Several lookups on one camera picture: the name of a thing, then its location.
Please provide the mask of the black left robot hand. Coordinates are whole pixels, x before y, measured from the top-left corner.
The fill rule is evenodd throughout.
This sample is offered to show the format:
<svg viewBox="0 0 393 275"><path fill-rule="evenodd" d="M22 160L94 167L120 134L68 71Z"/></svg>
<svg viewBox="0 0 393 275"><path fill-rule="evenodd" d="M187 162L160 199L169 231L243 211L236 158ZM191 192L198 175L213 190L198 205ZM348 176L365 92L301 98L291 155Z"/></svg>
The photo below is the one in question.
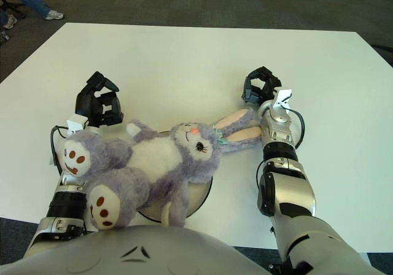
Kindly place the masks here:
<svg viewBox="0 0 393 275"><path fill-rule="evenodd" d="M99 128L123 122L123 112L117 97L119 88L96 71L76 98L75 113L88 118L88 125Z"/></svg>

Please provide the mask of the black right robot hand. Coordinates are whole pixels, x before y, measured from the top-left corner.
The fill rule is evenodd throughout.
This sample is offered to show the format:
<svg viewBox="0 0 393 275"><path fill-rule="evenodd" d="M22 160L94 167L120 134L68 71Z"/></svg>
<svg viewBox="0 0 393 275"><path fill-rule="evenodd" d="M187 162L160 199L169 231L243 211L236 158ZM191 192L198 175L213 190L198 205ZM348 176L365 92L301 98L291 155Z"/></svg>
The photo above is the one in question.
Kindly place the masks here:
<svg viewBox="0 0 393 275"><path fill-rule="evenodd" d="M252 80L255 79L263 82L262 88L252 84ZM265 101L273 99L274 89L281 86L281 81L269 69L262 66L246 76L241 98L246 103L258 104L260 106Z"/></svg>

